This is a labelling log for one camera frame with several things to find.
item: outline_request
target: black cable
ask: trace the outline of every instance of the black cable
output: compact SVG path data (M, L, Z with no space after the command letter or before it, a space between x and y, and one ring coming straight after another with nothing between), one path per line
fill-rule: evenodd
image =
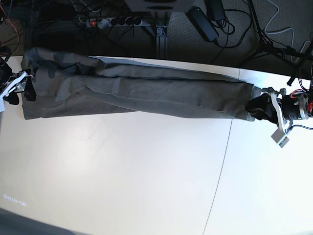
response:
M230 32L226 32L226 31L224 30L224 28L226 27L227 23L229 23L229 24L232 26L232 28L233 28ZM215 24L213 23L214 27L219 28L224 34L229 34L229 35L231 35L231 34L234 34L235 31L236 31L235 26L234 26L232 23L230 23L229 21L223 21L223 23L220 23L220 22L217 21L217 24L218 24L218 25L215 25Z
M12 3L13 3L13 0L11 0L10 2L10 6L9 6L9 10L8 12L6 13L6 17L4 17L3 21L0 23L0 26L5 22L5 19L8 18L10 12L11 12L11 9L12 9Z
M13 46L13 45L17 45L16 48L14 49L14 51L12 51L12 54L13 54L14 52L16 52L16 50L17 50L17 48L19 47L20 44L22 44L22 42L20 42L20 43L12 43L12 44L9 44L9 45L4 45L4 46L5 47L10 47L10 46Z
M248 3L246 3L244 0L242 0L243 2L244 2L244 4L246 4L248 7L249 7L249 9L250 9L250 6L249 6L249 4ZM267 39L269 39L270 41L273 41L273 42L276 42L276 43L278 43L278 44L280 44L280 45L282 45L282 46L284 46L284 47L286 47L286 48L288 48L285 44L283 44L283 43L280 43L280 42L278 42L278 41L275 41L274 39L272 39L272 38L270 38L263 30L261 30L261 33L263 34L263 36L265 36Z
M228 38L229 38L229 26L230 26L230 23L228 23L228 30L227 30L227 39L226 39L226 43L225 43L225 46L222 48L222 50L213 58L213 60L211 61L211 64L213 64L217 58L221 55L221 53L224 51L224 49L226 48L227 44L228 44Z
M16 39L16 38L17 38L17 36L15 36L15 37L13 37L13 38L11 38L11 39L9 39L9 40L6 40L6 41L2 42L2 44L8 43L8 42L10 42L10 41L12 41L12 40L14 40L14 39Z
M293 125L293 126L288 130L288 132L291 131L294 127L301 127L301 128L304 128L304 129L313 131L313 128L311 128L311 127L307 127L307 126L303 126L303 125Z
M132 25L127 26L127 28L122 32L122 34L117 38L116 42L118 43L122 37L129 31L132 29Z
M107 35L101 34L100 32L98 32L98 35L105 37L111 44L113 44L113 45L115 45L115 46L121 48L121 49L124 51L124 53L125 53L128 57L130 57L128 51L127 51L124 47L122 47L121 45L119 45L119 44L118 44L118 41L116 41L116 42L115 42L115 41L112 41Z
M94 2L92 4L85 6L84 8L88 8L88 7L90 8L92 5L95 5L96 3L100 3L100 2L103 2L103 1ZM124 10L128 10L127 8L124 8L124 7L115 6L110 1L105 1L104 5L108 5L108 7L113 8L115 10L117 9L118 11L120 11L120 13L122 12L123 14L126 14L126 12Z
M109 32L107 33L107 36L111 33L112 29L114 28L114 25L111 26Z
M251 26L252 26L252 17L251 17L251 15L250 15L249 13L247 13L247 12L245 12L245 11L242 11L242 10L227 9L227 10L225 10L225 11L241 12L241 13L244 13L244 14L248 15L249 18L250 18L250 24L249 24L249 26L245 29L245 31L243 32L243 34L241 35L240 40L238 41L238 43L237 43L236 45L233 45L233 46L224 47L225 49L236 48L236 47L240 46L240 44L243 42L243 39L244 39L245 36L246 36L246 33L247 33L247 32L249 31L249 29L251 28ZM218 46L218 47L220 47L220 48L223 48L223 46L221 46L221 45L218 43L217 40L214 40L213 43L214 43L216 46Z

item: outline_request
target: robotic arm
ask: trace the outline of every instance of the robotic arm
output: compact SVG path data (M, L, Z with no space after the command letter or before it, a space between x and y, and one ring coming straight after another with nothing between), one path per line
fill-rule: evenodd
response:
M0 57L0 112L4 111L4 101L13 105L18 105L20 99L17 93L24 92L24 96L29 101L36 100L36 92L32 85L33 76L30 71L25 70L13 73L7 61L11 56L9 47L0 47L0 54L5 55L5 59Z
M272 135L273 140L282 148L288 143L288 134L295 126L294 120L307 120L313 117L313 90L295 90L286 95L286 89L279 92L272 87L262 89L263 94L248 104L246 110L258 120L268 120L278 126Z

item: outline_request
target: white table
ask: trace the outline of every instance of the white table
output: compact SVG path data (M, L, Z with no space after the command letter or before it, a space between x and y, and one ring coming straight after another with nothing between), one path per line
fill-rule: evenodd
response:
M225 74L260 87L279 89L288 80L218 66L132 60ZM20 61L9 60L14 71ZM310 120L304 124L313 126ZM295 128L280 149L270 137L275 129L266 121L142 112L26 121L21 105L6 105L0 195L27 206L0 197L0 208L94 235L313 230L311 132Z

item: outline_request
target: floor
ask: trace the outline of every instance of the floor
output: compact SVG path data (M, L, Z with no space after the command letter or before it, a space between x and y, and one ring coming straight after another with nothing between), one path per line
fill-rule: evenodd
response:
M20 60L9 61L15 71ZM275 74L132 60L298 88ZM93 235L312 234L313 158L303 149L310 132L294 129L281 149L270 137L275 129L141 112L25 121L21 106L7 105L0 195L27 206L0 198L0 207Z
M244 1L222 0L225 10L239 9L249 12L249 8L244 4ZM268 31L292 27L294 29L293 47L296 50L300 50L306 40L313 39L313 15L311 14L313 1L273 0L273 2L279 6L280 11L270 23ZM260 27L264 29L277 9L267 0L254 0L253 3ZM206 12L203 0L196 0L194 5ZM247 15L241 12L226 11L226 16L236 27L235 33L228 37L227 45L233 46L239 42L243 32L249 26L250 20ZM202 39L184 13L173 13L169 24L169 54L171 60L211 64L213 58L221 51L213 43L207 43ZM226 35L220 30L218 32L220 34L218 42L224 46ZM270 35L270 37L273 40L291 46L292 33L290 30L282 34ZM225 49L215 62L215 65L237 67L240 61L256 50L258 43L259 38L252 28L247 32L240 46ZM277 43L274 43L274 45L279 48L282 47ZM309 67L310 63L308 62L305 66L307 72L309 72ZM289 64L271 55L251 60L243 68L282 75L290 75L292 72L292 67Z

